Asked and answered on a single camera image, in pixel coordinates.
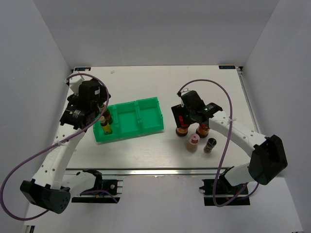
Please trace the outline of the red-lid sauce jar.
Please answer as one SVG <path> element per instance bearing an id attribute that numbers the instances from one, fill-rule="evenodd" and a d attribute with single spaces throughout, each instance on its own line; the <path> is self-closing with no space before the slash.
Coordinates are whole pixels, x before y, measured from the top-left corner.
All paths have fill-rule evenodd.
<path id="1" fill-rule="evenodd" d="M 188 134 L 188 128 L 189 128 L 189 124 L 184 123 L 183 117 L 179 116 L 178 117 L 178 125 L 175 129 L 176 134 L 179 137 L 184 137 Z"/>
<path id="2" fill-rule="evenodd" d="M 206 138 L 209 134 L 209 130 L 209 127 L 205 126 L 204 124 L 199 124 L 198 128 L 196 129 L 196 133 L 200 138 Z"/>

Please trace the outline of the yellow-cap brown sauce bottle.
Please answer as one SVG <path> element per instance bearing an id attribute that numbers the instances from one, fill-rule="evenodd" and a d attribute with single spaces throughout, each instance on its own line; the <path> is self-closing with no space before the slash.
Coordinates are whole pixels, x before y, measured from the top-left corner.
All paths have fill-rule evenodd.
<path id="1" fill-rule="evenodd" d="M 105 104 L 100 106 L 100 112 L 102 112 L 104 108 L 105 108 Z M 105 120 L 111 125 L 111 123 L 113 122 L 113 118 L 112 118 L 111 113 L 110 113 L 108 108 L 105 109 L 103 116 L 104 116 Z"/>

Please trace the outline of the pink-cap spice shaker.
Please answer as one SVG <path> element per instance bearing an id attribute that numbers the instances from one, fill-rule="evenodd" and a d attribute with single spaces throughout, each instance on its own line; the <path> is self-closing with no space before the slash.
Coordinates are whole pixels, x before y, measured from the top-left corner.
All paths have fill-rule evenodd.
<path id="1" fill-rule="evenodd" d="M 196 152 L 199 141 L 200 141 L 200 136 L 198 134 L 196 133 L 191 134 L 186 143 L 187 151 Z"/>

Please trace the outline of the small yellow-label white-cap bottle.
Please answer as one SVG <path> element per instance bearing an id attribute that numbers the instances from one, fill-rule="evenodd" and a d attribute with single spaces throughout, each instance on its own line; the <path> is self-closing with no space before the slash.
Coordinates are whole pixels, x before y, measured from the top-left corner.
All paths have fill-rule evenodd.
<path id="1" fill-rule="evenodd" d="M 108 123 L 108 121 L 105 119 L 104 116 L 101 116 L 99 121 L 100 121 L 100 125 L 101 125 L 105 135 L 113 133 L 110 124 Z"/>

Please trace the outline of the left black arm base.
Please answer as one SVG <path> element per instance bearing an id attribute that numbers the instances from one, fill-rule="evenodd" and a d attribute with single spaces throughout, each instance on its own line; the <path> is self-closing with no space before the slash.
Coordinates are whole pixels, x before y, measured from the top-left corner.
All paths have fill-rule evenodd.
<path id="1" fill-rule="evenodd" d="M 95 177 L 94 186 L 71 199 L 72 203 L 106 203 L 117 204 L 123 190 L 123 180 L 103 178 L 101 172 L 85 169 L 84 173 Z"/>

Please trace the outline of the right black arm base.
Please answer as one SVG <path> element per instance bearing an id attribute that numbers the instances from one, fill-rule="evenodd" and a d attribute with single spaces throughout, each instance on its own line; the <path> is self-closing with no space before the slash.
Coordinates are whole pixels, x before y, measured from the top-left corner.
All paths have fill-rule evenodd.
<path id="1" fill-rule="evenodd" d="M 205 206 L 215 206 L 212 198 L 212 190 L 214 179 L 202 180 L 203 185 L 199 187 L 199 191 L 204 196 Z M 227 188 L 221 181 L 217 182 L 215 199 L 216 202 L 221 205 L 229 201 L 234 195 L 236 195 L 242 188 L 244 184 L 239 184 L 238 186 Z M 246 187 L 238 197 L 236 197 L 228 206 L 249 206 L 250 199 L 248 195 L 248 188 Z"/>

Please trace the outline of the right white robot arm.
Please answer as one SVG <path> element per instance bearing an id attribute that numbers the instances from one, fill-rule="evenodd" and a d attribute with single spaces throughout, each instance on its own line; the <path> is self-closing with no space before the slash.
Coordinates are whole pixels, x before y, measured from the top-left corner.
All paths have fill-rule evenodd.
<path id="1" fill-rule="evenodd" d="M 219 187 L 224 193 L 232 193 L 238 185 L 252 181 L 267 185 L 287 167 L 283 143 L 278 136 L 265 136 L 231 120 L 219 105 L 205 104 L 196 91 L 182 95 L 181 101 L 171 107 L 178 128 L 194 123 L 208 127 L 226 136 L 250 157 L 248 163 L 231 167 L 220 175 Z"/>

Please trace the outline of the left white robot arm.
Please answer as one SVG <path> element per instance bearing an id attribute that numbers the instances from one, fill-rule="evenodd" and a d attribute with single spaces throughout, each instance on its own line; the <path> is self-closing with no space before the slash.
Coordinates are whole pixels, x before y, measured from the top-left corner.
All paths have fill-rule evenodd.
<path id="1" fill-rule="evenodd" d="M 50 150 L 32 179 L 23 181 L 20 186 L 31 204 L 57 214 L 66 209 L 71 198 L 85 191 L 97 194 L 103 187 L 102 174 L 94 169 L 85 169 L 63 181 L 66 167 L 86 134 L 85 127 L 100 114 L 99 106 L 109 96 L 95 79 L 82 81 L 72 91 L 74 93 L 68 97 L 68 105 L 56 133 L 56 148 Z"/>

